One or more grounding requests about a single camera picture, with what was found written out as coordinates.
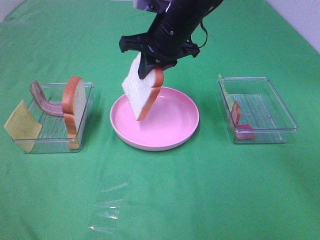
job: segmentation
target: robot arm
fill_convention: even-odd
[[[138,9],[156,12],[156,16],[145,33],[122,36],[121,52],[141,52],[138,69],[140,79],[155,67],[168,69],[175,66],[177,59],[200,52],[191,41],[191,34],[202,19],[218,7],[223,0],[135,0]]]

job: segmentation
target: white wall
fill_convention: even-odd
[[[0,0],[0,23],[25,0]]]
[[[266,1],[320,53],[320,0]],[[22,2],[24,0],[0,0],[0,23]]]

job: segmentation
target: bread crust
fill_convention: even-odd
[[[156,67],[155,69],[155,80],[154,85],[152,86],[149,98],[145,102],[144,106],[141,109],[141,113],[139,114],[139,117],[137,118],[137,121],[142,121],[146,118],[148,115],[148,112],[150,111],[152,105],[157,99],[157,96],[160,93],[161,86],[164,84],[164,71],[160,67]]]
[[[81,79],[80,76],[72,76],[66,84],[62,97],[62,110],[64,113],[75,114],[74,101],[76,88]]]
[[[231,116],[234,121],[234,124],[237,125],[240,121],[240,116],[241,116],[241,107],[238,101],[234,101],[233,103]]]
[[[63,119],[68,133],[68,138],[77,136],[76,116],[75,116],[75,96],[79,82],[82,80],[79,76],[72,76],[65,86],[62,96]],[[69,142],[69,148],[78,149],[80,147],[78,139]]]

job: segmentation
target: clear plastic sheet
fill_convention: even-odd
[[[126,176],[108,175],[103,179],[92,215],[85,233],[85,240],[110,240],[117,231],[118,218],[128,181]]]

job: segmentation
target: white bread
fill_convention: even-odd
[[[68,138],[77,136],[82,115],[86,106],[86,89],[79,76],[72,76],[65,86],[62,96],[62,111]],[[78,149],[78,140],[69,143],[71,149]]]
[[[141,121],[147,116],[165,78],[163,69],[156,67],[144,79],[140,79],[138,75],[140,58],[141,53],[139,52],[132,62],[128,76],[122,83],[122,88],[137,121]]]

